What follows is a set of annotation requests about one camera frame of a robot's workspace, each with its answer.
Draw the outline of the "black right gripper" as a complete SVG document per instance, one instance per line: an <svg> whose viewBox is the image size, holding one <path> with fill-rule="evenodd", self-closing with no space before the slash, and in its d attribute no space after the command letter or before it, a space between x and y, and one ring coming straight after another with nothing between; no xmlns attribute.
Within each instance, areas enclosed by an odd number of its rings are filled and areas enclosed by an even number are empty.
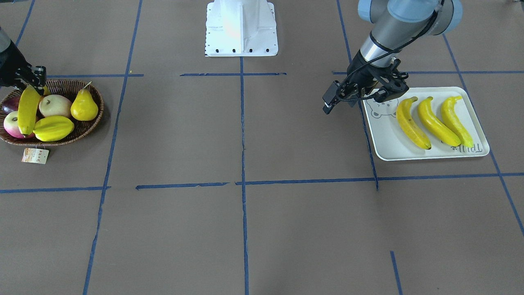
<svg viewBox="0 0 524 295"><path fill-rule="evenodd" d="M10 39L0 43L0 85L15 86L24 80L39 93L45 95L47 69L45 66L29 66L18 47Z"/></svg>

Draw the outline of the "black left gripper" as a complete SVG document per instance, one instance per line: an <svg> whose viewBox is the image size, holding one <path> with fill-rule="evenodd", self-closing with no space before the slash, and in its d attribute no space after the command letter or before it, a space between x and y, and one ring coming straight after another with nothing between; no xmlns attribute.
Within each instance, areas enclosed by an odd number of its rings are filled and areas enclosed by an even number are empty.
<svg viewBox="0 0 524 295"><path fill-rule="evenodd" d="M326 90L322 99L323 112L328 115L333 107L341 102L354 107L358 102L372 99L382 85L372 76L372 66L387 67L389 52L384 50L359 50L348 67L346 77L346 91L343 91L338 80L333 81Z"/></svg>

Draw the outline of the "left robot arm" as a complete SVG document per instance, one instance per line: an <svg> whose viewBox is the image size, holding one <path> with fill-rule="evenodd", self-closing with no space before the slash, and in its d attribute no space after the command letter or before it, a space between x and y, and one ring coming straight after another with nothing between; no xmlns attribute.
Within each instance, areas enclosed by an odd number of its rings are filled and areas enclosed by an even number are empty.
<svg viewBox="0 0 524 295"><path fill-rule="evenodd" d="M352 58L347 75L334 81L323 95L325 114L340 102L382 103L403 96L408 73L400 72L398 54L423 36L436 36L457 27L463 17L460 0L360 0L359 16L374 24Z"/></svg>

